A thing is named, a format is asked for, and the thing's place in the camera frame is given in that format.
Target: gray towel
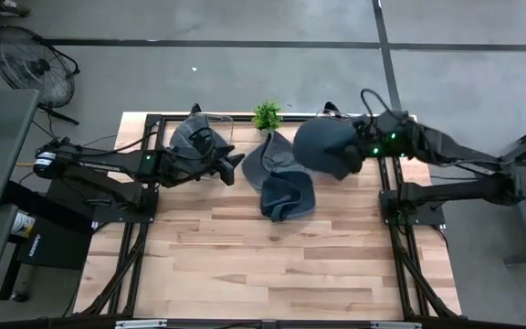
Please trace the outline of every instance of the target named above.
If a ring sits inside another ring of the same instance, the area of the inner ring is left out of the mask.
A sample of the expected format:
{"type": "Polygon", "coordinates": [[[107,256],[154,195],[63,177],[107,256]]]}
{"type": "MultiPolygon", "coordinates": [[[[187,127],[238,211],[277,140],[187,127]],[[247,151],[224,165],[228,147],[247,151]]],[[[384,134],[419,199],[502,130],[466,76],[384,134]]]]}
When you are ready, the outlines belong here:
{"type": "Polygon", "coordinates": [[[313,211],[316,198],[311,178],[280,133],[269,133],[242,165],[247,181],[261,190],[259,206],[264,216],[278,222],[313,211]]]}

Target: fan grille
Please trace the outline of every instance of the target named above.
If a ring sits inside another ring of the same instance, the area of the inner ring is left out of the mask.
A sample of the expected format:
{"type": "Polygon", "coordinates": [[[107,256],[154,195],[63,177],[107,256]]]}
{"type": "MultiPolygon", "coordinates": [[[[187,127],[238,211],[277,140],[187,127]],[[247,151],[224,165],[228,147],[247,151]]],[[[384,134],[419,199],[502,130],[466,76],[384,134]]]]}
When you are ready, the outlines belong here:
{"type": "Polygon", "coordinates": [[[74,78],[57,51],[22,27],[0,27],[0,74],[14,89],[39,90],[39,105],[65,106],[74,96],[74,78]]]}

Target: small potted plant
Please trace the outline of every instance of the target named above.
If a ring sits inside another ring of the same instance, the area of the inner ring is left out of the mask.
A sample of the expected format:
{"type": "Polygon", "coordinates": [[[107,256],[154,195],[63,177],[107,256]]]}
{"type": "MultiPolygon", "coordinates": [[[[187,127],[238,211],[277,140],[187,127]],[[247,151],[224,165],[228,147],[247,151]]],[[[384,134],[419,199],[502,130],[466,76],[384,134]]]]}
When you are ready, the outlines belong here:
{"type": "Polygon", "coordinates": [[[283,120],[283,118],[278,116],[279,111],[281,111],[281,108],[275,101],[265,100],[255,108],[253,122],[261,136],[267,136],[268,132],[279,128],[279,123],[283,120]]]}

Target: dark gray cloth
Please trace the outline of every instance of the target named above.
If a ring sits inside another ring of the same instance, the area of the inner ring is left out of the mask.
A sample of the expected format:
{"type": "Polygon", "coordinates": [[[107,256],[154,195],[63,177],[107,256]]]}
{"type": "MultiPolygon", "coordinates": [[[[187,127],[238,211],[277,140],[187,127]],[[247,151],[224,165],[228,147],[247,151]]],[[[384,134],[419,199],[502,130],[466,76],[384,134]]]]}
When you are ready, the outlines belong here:
{"type": "Polygon", "coordinates": [[[265,142],[247,155],[242,166],[247,181],[257,190],[273,172],[305,171],[293,157],[291,143],[277,132],[268,133],[265,142]]]}
{"type": "Polygon", "coordinates": [[[343,180],[350,168],[334,154],[354,143],[356,131],[348,120],[320,117],[303,123],[293,139],[293,153],[306,168],[343,180]]]}
{"type": "Polygon", "coordinates": [[[261,190],[264,216],[279,222],[313,211],[316,199],[311,178],[294,158],[291,143],[282,134],[269,133],[242,165],[247,181],[261,190]]]}
{"type": "MultiPolygon", "coordinates": [[[[199,159],[203,154],[208,152],[211,147],[223,147],[228,146],[225,139],[218,134],[215,130],[206,129],[209,128],[208,115],[200,114],[189,117],[184,120],[175,129],[170,139],[170,146],[175,147],[175,151],[182,157],[188,157],[191,159],[199,159]],[[204,149],[199,149],[198,140],[200,138],[209,138],[212,134],[212,141],[204,145],[204,149]]],[[[204,161],[202,160],[188,160],[179,158],[176,161],[176,166],[180,168],[191,168],[189,170],[193,173],[198,173],[211,165],[211,161],[208,161],[208,157],[204,161]]]]}
{"type": "Polygon", "coordinates": [[[303,172],[271,173],[263,183],[261,214],[273,222],[311,213],[316,197],[311,178],[303,172]]]}

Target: wooden table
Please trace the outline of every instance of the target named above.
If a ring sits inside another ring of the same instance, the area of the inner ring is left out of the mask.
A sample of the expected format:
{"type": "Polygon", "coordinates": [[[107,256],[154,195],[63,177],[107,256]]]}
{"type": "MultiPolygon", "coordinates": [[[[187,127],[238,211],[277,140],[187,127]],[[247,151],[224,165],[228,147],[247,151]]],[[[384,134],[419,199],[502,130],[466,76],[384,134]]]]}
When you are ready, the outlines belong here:
{"type": "MultiPolygon", "coordinates": [[[[123,114],[115,147],[142,136],[146,114],[123,114]]],[[[167,138],[175,126],[168,123],[167,138]]],[[[298,126],[285,122],[279,132],[292,139],[298,126]]],[[[232,137],[240,153],[263,141],[250,122],[235,122],[232,137]]],[[[402,167],[406,181],[430,184],[426,164],[402,160],[402,167]]],[[[401,319],[391,240],[377,201],[381,181],[376,161],[364,162],[360,174],[341,182],[326,175],[315,175],[313,180],[315,212],[281,224],[260,215],[258,193],[240,166],[233,186],[205,178],[162,188],[145,249],[135,315],[401,319]]],[[[94,236],[75,312],[89,306],[115,271],[122,230],[122,224],[110,224],[94,236]]],[[[449,308],[459,313],[444,240],[430,227],[416,227],[416,241],[424,275],[449,308]]],[[[417,309],[411,280],[409,286],[417,309]]]]}

